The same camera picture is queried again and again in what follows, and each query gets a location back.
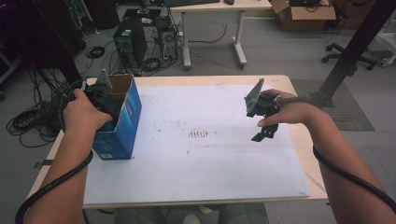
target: table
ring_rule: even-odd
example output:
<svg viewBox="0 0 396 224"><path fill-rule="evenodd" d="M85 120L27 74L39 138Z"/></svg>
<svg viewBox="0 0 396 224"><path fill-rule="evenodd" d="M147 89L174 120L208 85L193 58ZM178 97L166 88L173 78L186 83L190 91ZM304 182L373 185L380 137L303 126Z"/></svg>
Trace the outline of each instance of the table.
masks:
<svg viewBox="0 0 396 224"><path fill-rule="evenodd" d="M213 24L214 22L224 21L225 23L237 23L236 35L233 37L233 45L235 47L236 54L238 55L239 62L243 68L248 64L240 43L245 11L252 9L268 9L271 7L271 4L267 0L235 0L235 3L232 6L225 4L224 1L221 0L219 3L188 7L172 7L171 11L181 13L184 67L186 69L191 69L187 26L192 25L192 21L201 24Z"/></svg>
<svg viewBox="0 0 396 224"><path fill-rule="evenodd" d="M290 80L285 76L137 77L135 81L138 87L153 87L153 86L193 87L193 86L216 86L219 84L254 86L261 77L263 77L265 80L264 85L271 85L275 89L295 93L290 83ZM326 199L327 194L318 168L318 162L316 161L312 153L312 141L310 140L307 129L304 127L304 125L287 125L287 129L289 130L292 144L296 150L298 159L300 160L304 172L304 177L311 193L311 196L301 199L303 200ZM59 143L62 140L62 136L63 134L60 133L49 153L48 160L52 160L54 158ZM43 166L34 186L32 187L30 194L32 194L38 189L48 169L49 169L48 166ZM261 200L261 201L273 202L278 200L285 200L285 199L271 198L268 200ZM208 200L208 201L200 201L200 202L109 203L109 204L84 204L84 207L103 208L103 207L128 207L128 206L166 205L166 204L180 205L180 204L215 203L215 202L216 200ZM246 202L246 203L257 202L257 199L245 199L243 201L238 200L238 202Z"/></svg>

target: white table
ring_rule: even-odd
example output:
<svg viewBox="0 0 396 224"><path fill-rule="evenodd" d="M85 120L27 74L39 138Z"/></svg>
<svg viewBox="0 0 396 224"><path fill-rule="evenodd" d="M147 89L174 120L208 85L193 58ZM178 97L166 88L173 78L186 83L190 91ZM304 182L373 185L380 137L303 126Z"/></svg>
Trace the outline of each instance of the white table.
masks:
<svg viewBox="0 0 396 224"><path fill-rule="evenodd" d="M173 12L180 12L183 28L183 57L184 67L191 69L191 57L189 48L189 39L187 26L193 26L195 23L213 24L213 23L237 23L236 35L233 37L233 45L238 55L239 62L243 68L248 61L241 47L241 34L246 10L260 10L271 8L268 0L235 0L232 6L229 6L221 0L219 3L188 6L172 7Z"/></svg>

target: gray floor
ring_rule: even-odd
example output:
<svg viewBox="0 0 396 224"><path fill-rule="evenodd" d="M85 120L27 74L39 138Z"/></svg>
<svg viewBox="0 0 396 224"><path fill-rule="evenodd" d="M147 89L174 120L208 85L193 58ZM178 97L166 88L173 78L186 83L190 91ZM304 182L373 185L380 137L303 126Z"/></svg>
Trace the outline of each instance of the gray floor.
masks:
<svg viewBox="0 0 396 224"><path fill-rule="evenodd" d="M207 27L210 32L191 31L189 36L197 40L216 39L222 34L221 25ZM242 46L246 53L248 65L243 70L237 65L231 37L235 25L229 25L227 34L219 43L191 44L193 68L183 69L181 63L165 69L154 76L222 76L222 75L287 75L298 79L325 79L331 72L335 61L326 64L320 59L326 54L327 42L336 42L345 46L353 32L341 34L285 33L278 29L274 20L245 19ZM89 32L87 47L103 46L112 39L111 31L102 31L99 35ZM373 45L367 52L378 60L389 56L381 46ZM83 53L76 57L80 71L86 63ZM102 59L95 60L90 69L93 75L99 74ZM367 118L373 124L374 132L344 132L346 138L370 164L386 191L396 198L396 65L376 67L368 71L359 64L359 70L353 77L348 77L345 84L361 106ZM23 147L19 138L11 136L5 126L14 116L34 104L33 84L23 69L9 77L0 89L6 99L0 101L0 223L12 223L15 213L27 196L35 181L38 170L34 168L37 161L46 158L50 146ZM36 132L31 132L23 140L34 144L40 143ZM326 201L266 203L270 223L335 223L330 206ZM216 223L217 213L201 215L195 206L172 207L169 219L172 223L181 223L188 212L198 214L203 223ZM90 223L112 223L112 216L98 211L87 212Z"/></svg>

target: hand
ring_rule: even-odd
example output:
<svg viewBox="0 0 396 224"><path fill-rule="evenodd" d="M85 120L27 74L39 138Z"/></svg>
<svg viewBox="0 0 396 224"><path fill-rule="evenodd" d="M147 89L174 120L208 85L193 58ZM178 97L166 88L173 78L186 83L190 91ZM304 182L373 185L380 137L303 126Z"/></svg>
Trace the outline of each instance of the hand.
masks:
<svg viewBox="0 0 396 224"><path fill-rule="evenodd" d="M262 91L262 95L277 95L280 94L283 99L296 97L295 95L278 90ZM280 111L273 116L261 119L257 126L266 127L278 123L303 123L307 125L312 115L316 113L324 113L317 107L308 103L291 103L286 104L280 108Z"/></svg>
<svg viewBox="0 0 396 224"><path fill-rule="evenodd" d="M106 122L111 121L110 115L97 110L87 98L84 91L75 89L76 100L67 104L64 109L64 125L66 130L83 129L96 131Z"/></svg>

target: table leg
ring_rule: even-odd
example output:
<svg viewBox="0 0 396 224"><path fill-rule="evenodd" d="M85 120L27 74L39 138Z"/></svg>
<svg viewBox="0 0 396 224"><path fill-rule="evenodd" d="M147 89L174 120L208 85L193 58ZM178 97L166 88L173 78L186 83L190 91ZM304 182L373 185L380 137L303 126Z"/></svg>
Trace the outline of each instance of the table leg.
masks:
<svg viewBox="0 0 396 224"><path fill-rule="evenodd" d="M238 55L239 62L242 66L248 64L247 58L245 57L244 51L241 47L241 34L242 34L242 25L244 23L244 15L245 11L239 11L238 15L238 26L236 28L236 36L233 36L233 45L235 46L236 54Z"/></svg>
<svg viewBox="0 0 396 224"><path fill-rule="evenodd" d="M189 40L187 39L187 29L186 29L186 13L181 13L181 22L183 27L183 59L184 59L184 68L190 70L191 69L191 58L190 58L190 49L189 49Z"/></svg>

